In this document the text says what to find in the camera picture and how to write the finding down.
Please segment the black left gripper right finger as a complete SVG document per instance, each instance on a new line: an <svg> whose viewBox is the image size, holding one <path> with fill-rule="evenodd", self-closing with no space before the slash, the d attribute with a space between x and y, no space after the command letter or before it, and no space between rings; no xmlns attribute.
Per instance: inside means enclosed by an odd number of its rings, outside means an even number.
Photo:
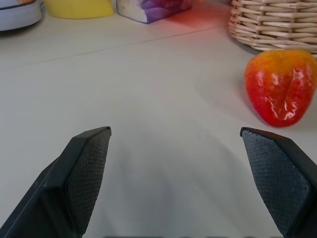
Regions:
<svg viewBox="0 0 317 238"><path fill-rule="evenodd" d="M317 164L291 139L240 131L257 190L284 238L317 238Z"/></svg>

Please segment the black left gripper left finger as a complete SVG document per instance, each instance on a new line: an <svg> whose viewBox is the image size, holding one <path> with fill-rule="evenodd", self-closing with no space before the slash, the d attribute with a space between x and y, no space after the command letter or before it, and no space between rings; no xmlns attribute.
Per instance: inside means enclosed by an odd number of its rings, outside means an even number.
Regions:
<svg viewBox="0 0 317 238"><path fill-rule="evenodd" d="M82 238L102 185L111 129L73 137L36 178L0 238Z"/></svg>

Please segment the woven wicker basket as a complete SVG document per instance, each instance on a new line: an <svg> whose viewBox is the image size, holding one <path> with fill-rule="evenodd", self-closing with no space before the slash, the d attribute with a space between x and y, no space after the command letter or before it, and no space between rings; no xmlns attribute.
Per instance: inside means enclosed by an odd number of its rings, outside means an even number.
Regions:
<svg viewBox="0 0 317 238"><path fill-rule="evenodd" d="M301 49L317 59L317 0L232 0L231 36L259 51Z"/></svg>

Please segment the red yellow wax apple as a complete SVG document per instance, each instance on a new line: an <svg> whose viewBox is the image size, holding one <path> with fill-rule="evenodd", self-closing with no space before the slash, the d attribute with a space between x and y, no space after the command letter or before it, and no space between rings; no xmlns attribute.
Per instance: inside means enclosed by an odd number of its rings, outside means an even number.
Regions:
<svg viewBox="0 0 317 238"><path fill-rule="evenodd" d="M304 50L269 50L253 57L244 72L252 106L270 126L299 122L317 91L317 60Z"/></svg>

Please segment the yellow plastic cup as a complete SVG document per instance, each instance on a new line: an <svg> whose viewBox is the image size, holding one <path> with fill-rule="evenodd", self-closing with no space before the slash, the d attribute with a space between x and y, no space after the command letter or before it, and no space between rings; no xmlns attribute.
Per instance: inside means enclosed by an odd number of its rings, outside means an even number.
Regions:
<svg viewBox="0 0 317 238"><path fill-rule="evenodd" d="M112 0L44 0L48 13L57 18L90 19L114 13Z"/></svg>

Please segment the white grey round container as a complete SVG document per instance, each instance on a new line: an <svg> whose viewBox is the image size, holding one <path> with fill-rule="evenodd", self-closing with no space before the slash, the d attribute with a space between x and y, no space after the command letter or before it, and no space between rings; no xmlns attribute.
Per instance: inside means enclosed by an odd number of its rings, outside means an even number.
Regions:
<svg viewBox="0 0 317 238"><path fill-rule="evenodd" d="M43 16L44 0L0 0L0 31L27 27Z"/></svg>

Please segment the purple white tissue pack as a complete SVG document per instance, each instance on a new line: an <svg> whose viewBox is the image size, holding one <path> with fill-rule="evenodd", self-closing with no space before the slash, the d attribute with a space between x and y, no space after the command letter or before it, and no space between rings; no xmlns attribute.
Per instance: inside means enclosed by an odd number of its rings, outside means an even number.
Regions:
<svg viewBox="0 0 317 238"><path fill-rule="evenodd" d="M150 24L189 10L193 0L116 0L119 15Z"/></svg>

